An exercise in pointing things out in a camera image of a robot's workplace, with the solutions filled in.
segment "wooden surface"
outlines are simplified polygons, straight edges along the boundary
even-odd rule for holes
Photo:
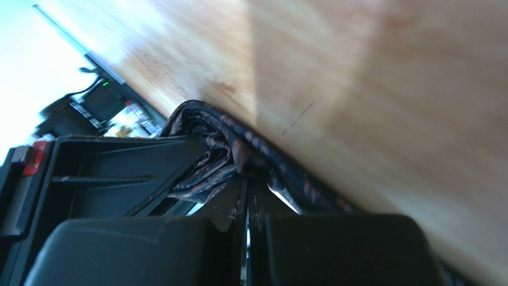
[[[163,114],[224,108],[508,285],[507,1],[39,2]]]

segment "wood grain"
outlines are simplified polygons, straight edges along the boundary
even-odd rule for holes
[[[40,0],[163,114],[208,101],[508,285],[508,2]]]

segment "folded fabric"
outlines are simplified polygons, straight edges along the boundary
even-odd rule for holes
[[[160,136],[177,135],[199,135],[208,150],[174,187],[170,197],[205,203],[238,173],[265,180],[274,191],[287,191],[303,209],[354,211],[352,204],[276,147],[205,102],[186,101],[173,112]]]

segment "red latch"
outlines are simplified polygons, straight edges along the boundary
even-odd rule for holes
[[[44,157],[46,145],[48,145],[48,141],[35,141],[33,143],[33,147],[37,149],[37,155],[35,155],[35,160],[32,164],[26,165],[23,170],[23,176],[28,177],[37,174],[41,166],[42,158]]]

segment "crumpled cloth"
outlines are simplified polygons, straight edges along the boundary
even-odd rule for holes
[[[205,102],[189,100],[172,113],[160,136],[178,135],[199,135],[207,152],[173,188],[170,197],[205,203],[238,173],[265,180],[274,191],[287,191],[304,209],[354,211],[351,203],[268,141]]]

